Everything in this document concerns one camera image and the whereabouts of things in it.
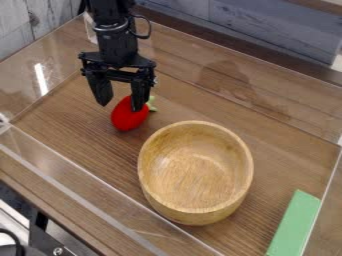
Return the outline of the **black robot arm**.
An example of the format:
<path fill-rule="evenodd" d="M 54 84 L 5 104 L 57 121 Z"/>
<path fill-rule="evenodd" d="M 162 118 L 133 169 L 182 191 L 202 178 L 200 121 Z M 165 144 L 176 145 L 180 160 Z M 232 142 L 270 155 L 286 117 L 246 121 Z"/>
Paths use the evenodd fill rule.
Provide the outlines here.
<path fill-rule="evenodd" d="M 135 19 L 149 19 L 131 12 L 134 6 L 135 0 L 89 0 L 99 50 L 82 52 L 79 59 L 97 102 L 106 106 L 113 100 L 113 81 L 129 83 L 131 111 L 139 112 L 155 85 L 157 63 L 139 54 L 138 40 L 149 39 L 151 32 L 137 32 Z"/>

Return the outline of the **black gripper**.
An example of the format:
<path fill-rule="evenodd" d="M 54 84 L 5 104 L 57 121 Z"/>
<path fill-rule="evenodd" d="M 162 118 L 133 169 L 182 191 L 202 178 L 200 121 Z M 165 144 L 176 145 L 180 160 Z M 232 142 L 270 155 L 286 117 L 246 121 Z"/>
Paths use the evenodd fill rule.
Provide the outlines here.
<path fill-rule="evenodd" d="M 82 52 L 79 59 L 83 64 L 81 72 L 90 84 L 97 102 L 106 106 L 113 100 L 111 80 L 131 83 L 131 109 L 139 112 L 150 99 L 151 87 L 155 85 L 157 63 L 139 54 L 134 54 L 122 65 L 106 62 L 99 52 Z"/>

